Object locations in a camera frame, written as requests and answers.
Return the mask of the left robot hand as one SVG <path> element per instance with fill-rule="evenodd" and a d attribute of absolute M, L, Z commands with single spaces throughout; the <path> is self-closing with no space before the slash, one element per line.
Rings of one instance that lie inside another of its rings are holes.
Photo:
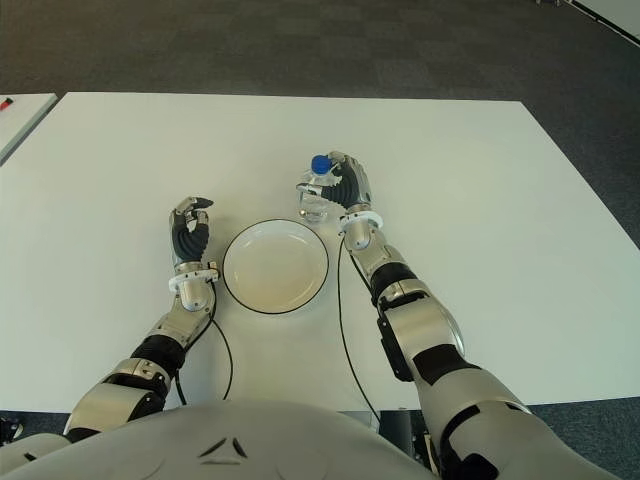
<path fill-rule="evenodd" d="M 207 209 L 212 200 L 188 196 L 170 213 L 170 239 L 173 265 L 200 262 L 210 237 Z"/>

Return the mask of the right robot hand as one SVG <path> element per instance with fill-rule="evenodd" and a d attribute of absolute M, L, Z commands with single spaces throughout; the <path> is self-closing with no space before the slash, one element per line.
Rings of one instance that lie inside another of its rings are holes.
<path fill-rule="evenodd" d="M 338 151 L 315 155 L 311 160 L 308 180 L 298 183 L 296 190 L 332 202 L 345 210 L 372 203 L 363 166 L 354 157 Z"/>

